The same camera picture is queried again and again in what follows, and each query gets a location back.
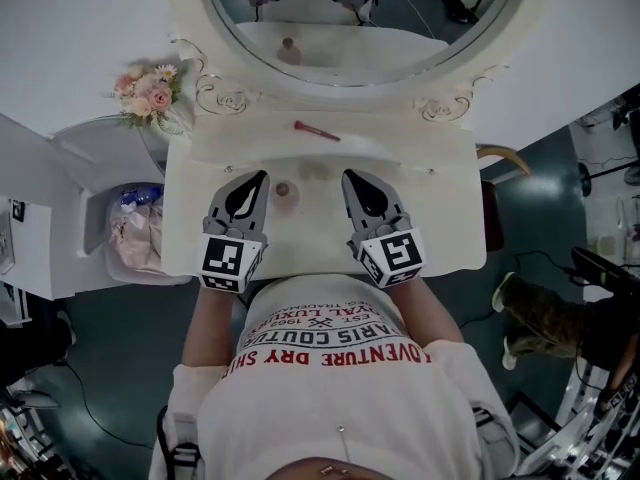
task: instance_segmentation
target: flower bouquet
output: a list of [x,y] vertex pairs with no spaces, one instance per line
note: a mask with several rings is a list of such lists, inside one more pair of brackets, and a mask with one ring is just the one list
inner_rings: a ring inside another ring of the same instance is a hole
[[135,65],[118,77],[110,96],[120,101],[120,114],[129,127],[157,124],[172,133],[168,113],[178,101],[181,85],[182,74],[172,64]]

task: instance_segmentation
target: small bottle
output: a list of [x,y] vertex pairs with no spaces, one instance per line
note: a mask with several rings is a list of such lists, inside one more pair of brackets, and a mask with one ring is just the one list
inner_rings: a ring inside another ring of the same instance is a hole
[[281,215],[289,215],[298,206],[300,191],[290,181],[279,181],[271,189],[271,202]]
[[293,39],[290,37],[285,37],[282,40],[282,47],[278,50],[276,57],[278,57],[278,60],[291,64],[292,66],[299,66],[302,60],[300,50],[296,48],[293,44]]

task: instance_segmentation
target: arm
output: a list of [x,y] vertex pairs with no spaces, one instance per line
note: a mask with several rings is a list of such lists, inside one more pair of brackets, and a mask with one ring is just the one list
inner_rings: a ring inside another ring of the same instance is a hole
[[233,357],[231,309],[235,294],[200,288],[182,352],[182,364],[228,366]]
[[618,366],[613,372],[611,372],[611,375],[609,375],[607,386],[605,388],[606,390],[616,392],[618,391],[618,389],[620,389],[622,384],[624,384],[624,381],[627,380],[629,370],[631,370],[631,367],[633,366],[633,363],[636,359],[639,336],[640,335],[638,334],[634,334],[629,338],[629,341],[627,342],[627,348],[624,350]]
[[424,348],[437,340],[464,343],[458,325],[420,278],[386,289],[397,306],[409,336]]

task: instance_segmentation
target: vanity table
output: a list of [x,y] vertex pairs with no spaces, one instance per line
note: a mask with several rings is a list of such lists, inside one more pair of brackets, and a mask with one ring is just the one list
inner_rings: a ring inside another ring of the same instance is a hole
[[[271,178],[269,248],[254,278],[363,273],[340,188],[347,168],[399,193],[427,255],[421,274],[481,268],[483,208],[473,134],[457,120],[532,30],[545,0],[495,0],[458,41],[379,27],[231,21],[221,0],[169,0],[183,60],[198,71],[191,136],[167,162],[163,253],[170,275],[195,274],[214,193],[257,169]],[[276,58],[284,38],[300,65]],[[339,137],[294,129],[303,123]],[[295,194],[282,204],[278,184]]]

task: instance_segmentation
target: camouflage pants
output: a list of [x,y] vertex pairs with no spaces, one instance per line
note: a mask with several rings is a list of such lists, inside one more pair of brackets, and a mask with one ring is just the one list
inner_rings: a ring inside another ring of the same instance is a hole
[[512,355],[575,357],[595,319],[592,304],[566,302],[556,292],[513,276],[503,287],[504,307],[518,320],[507,333]]

